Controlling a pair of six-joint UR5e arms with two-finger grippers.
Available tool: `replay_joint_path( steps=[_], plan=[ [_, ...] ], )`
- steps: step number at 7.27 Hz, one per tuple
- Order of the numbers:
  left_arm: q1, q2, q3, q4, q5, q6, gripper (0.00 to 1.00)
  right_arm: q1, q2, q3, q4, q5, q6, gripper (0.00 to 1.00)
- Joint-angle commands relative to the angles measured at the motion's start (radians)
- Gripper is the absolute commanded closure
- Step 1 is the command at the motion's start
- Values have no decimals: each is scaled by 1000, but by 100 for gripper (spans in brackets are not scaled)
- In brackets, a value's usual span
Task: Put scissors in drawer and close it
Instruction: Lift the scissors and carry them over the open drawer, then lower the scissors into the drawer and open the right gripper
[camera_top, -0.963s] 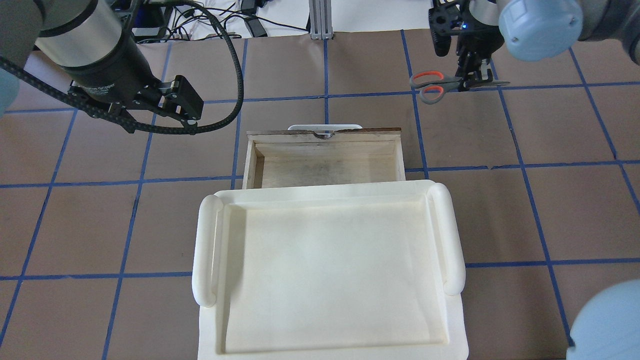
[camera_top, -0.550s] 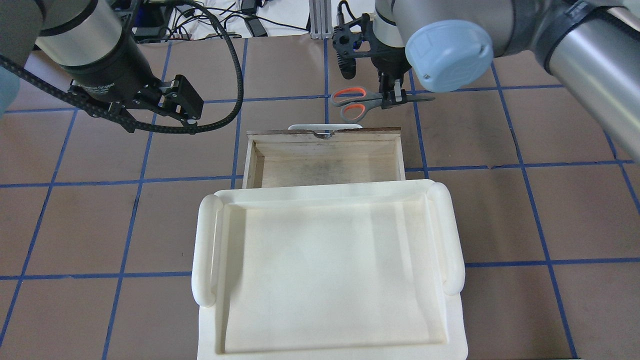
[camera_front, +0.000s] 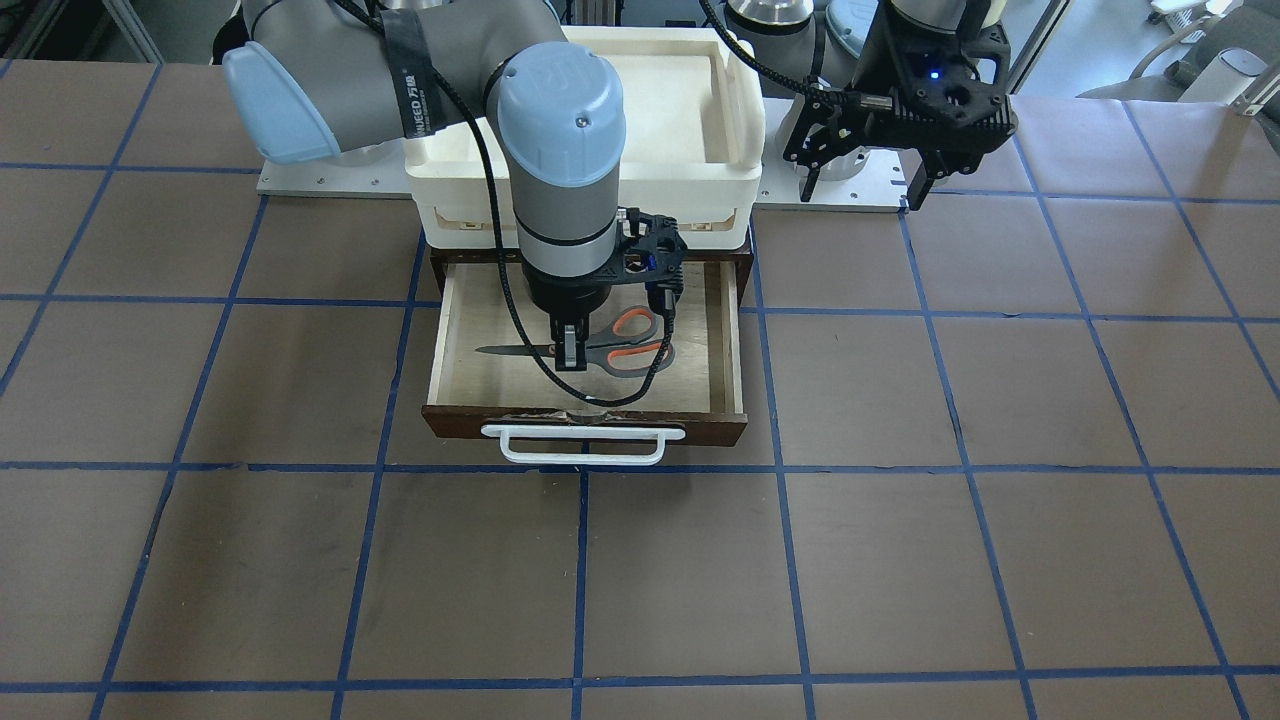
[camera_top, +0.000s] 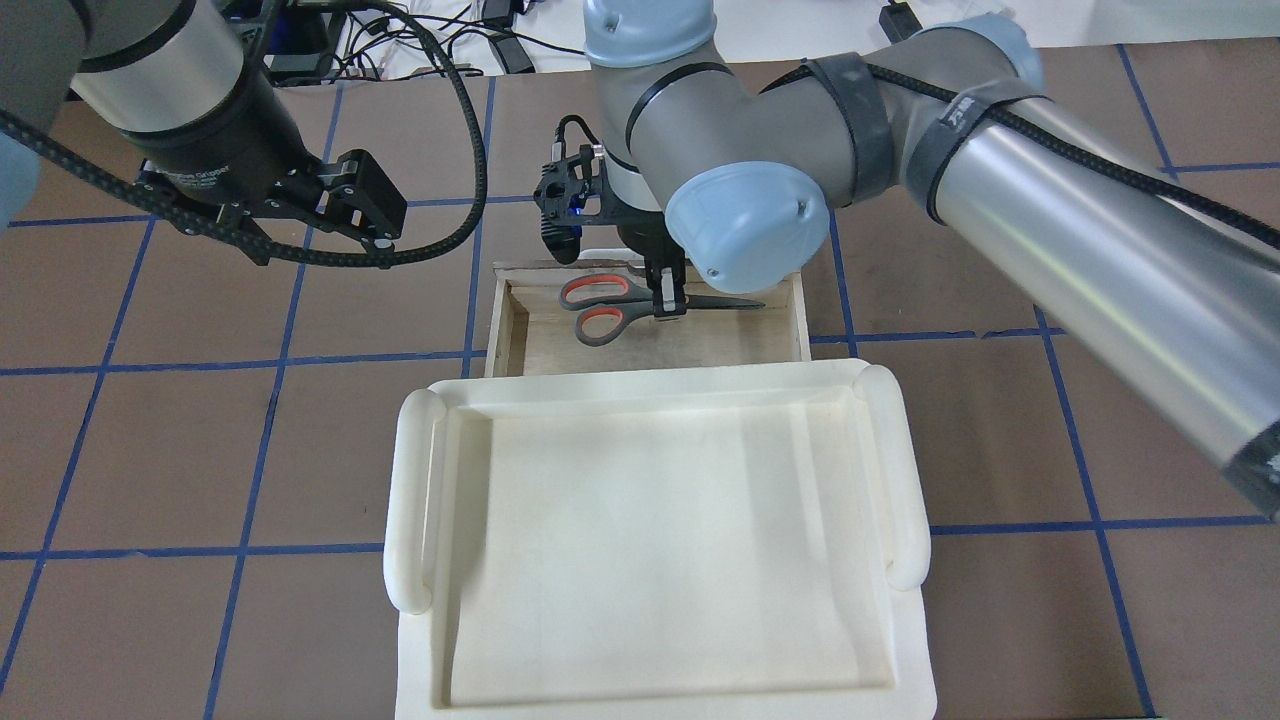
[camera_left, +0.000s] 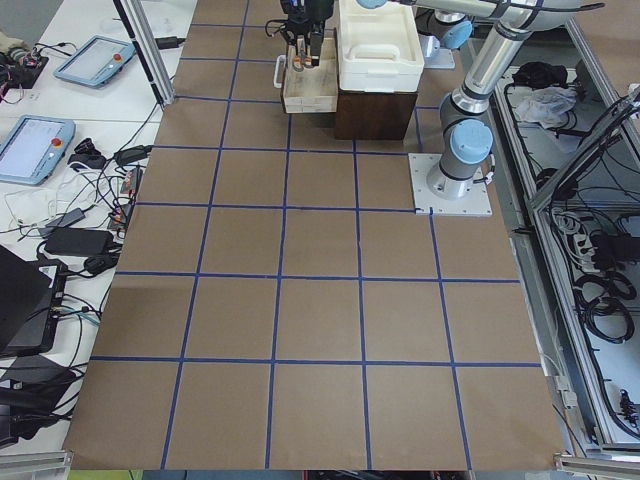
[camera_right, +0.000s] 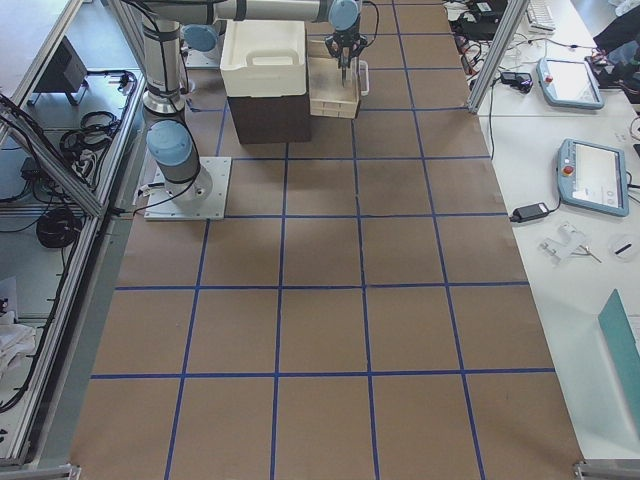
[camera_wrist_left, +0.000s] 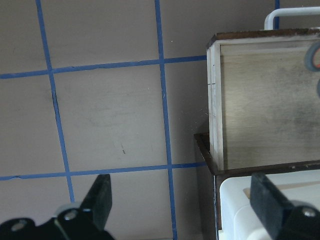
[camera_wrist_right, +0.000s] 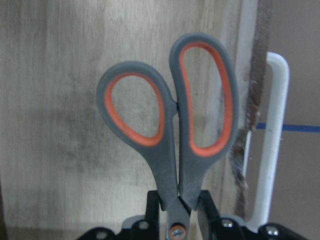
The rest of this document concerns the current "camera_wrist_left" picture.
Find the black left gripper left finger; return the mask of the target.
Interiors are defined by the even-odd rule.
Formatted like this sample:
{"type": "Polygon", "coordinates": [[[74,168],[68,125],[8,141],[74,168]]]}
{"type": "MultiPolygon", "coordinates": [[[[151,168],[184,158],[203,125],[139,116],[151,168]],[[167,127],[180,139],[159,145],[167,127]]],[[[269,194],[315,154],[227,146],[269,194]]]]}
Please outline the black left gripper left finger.
{"type": "Polygon", "coordinates": [[[99,174],[80,207],[98,230],[103,231],[112,208],[112,186],[109,174],[99,174]]]}

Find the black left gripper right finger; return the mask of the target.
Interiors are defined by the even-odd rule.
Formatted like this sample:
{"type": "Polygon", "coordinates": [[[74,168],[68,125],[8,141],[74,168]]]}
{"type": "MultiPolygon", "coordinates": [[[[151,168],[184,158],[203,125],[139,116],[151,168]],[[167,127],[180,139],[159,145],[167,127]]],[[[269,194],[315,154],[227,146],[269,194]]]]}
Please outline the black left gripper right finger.
{"type": "Polygon", "coordinates": [[[294,209],[292,202],[261,172],[251,175],[250,205],[273,240],[279,237],[294,209]]]}

